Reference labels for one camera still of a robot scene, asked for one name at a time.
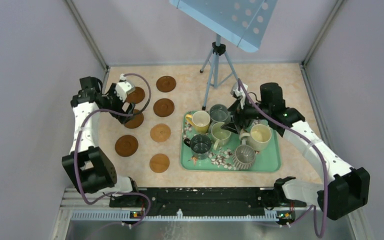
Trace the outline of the dark brown wooden coaster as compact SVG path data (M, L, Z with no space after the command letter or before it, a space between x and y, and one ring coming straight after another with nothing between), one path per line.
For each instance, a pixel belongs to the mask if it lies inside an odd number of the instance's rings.
M169 98L161 98L153 105L153 111L158 117L168 117L175 110L174 102Z
M161 76L156 81L156 88L163 93L171 92L172 90L175 89L176 85L177 85L177 82L175 78L170 75Z
M142 102L145 98L145 91L143 88L137 86L135 87L134 91L129 93L126 102L127 103L133 103L133 104L139 104Z

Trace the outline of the yellow mug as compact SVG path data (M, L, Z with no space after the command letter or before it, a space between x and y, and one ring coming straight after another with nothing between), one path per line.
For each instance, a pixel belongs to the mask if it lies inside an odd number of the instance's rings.
M199 134L205 134L208 131L211 122L209 113L204 110L196 111L193 114L187 114L185 119Z

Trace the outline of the green floral serving tray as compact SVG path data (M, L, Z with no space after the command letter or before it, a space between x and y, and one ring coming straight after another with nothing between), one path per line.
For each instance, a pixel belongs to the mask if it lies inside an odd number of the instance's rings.
M184 144L184 139L191 139L197 132L186 120L182 123L182 140L180 151L180 164L189 171L222 171L234 172L240 169L234 165L233 155L235 149L241 144L239 136L235 133L231 135L229 142L220 146L217 150L212 150L206 159L193 159L193 152L190 147ZM279 147L278 134L271 130L271 139L268 146L260 152L256 152L253 166L245 169L245 172L274 173L281 168L282 158Z

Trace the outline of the dark grey mug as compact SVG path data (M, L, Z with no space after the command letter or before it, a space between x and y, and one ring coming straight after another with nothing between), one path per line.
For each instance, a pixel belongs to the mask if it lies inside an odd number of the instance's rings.
M212 150L212 140L205 134L185 138L183 143L191 149L192 156L198 160L207 159Z

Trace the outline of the light woven rattan coaster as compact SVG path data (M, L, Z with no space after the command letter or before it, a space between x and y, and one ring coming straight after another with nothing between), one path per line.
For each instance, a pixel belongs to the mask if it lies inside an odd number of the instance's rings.
M158 153L149 161L149 167L154 173L163 173L170 166L170 159L167 155Z
M157 143L162 143L167 141L170 138L170 136L171 136L171 129L168 125L164 123L159 123L150 130L151 139Z

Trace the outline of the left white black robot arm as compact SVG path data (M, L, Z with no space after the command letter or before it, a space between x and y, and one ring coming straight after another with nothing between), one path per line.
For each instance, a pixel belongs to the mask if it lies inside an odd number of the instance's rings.
M96 77L79 81L81 89L70 101L75 118L73 144L61 163L75 188L82 186L84 193L92 194L117 183L114 165L99 147L98 110L111 110L111 116L124 125L133 118L135 104L126 99L135 86L124 75L106 93Z

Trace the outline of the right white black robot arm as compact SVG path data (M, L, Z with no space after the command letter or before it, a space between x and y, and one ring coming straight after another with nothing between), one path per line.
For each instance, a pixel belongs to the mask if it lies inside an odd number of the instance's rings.
M370 174L355 168L334 153L311 129L305 117L295 108L287 107L283 90L276 82L259 87L261 100L253 102L248 87L241 81L231 88L235 102L228 108L230 123L223 129L240 133L255 120L266 120L269 129L291 143L311 164L322 183L298 180L295 177L275 181L273 200L279 206L300 201L319 207L330 220L365 206L369 198Z

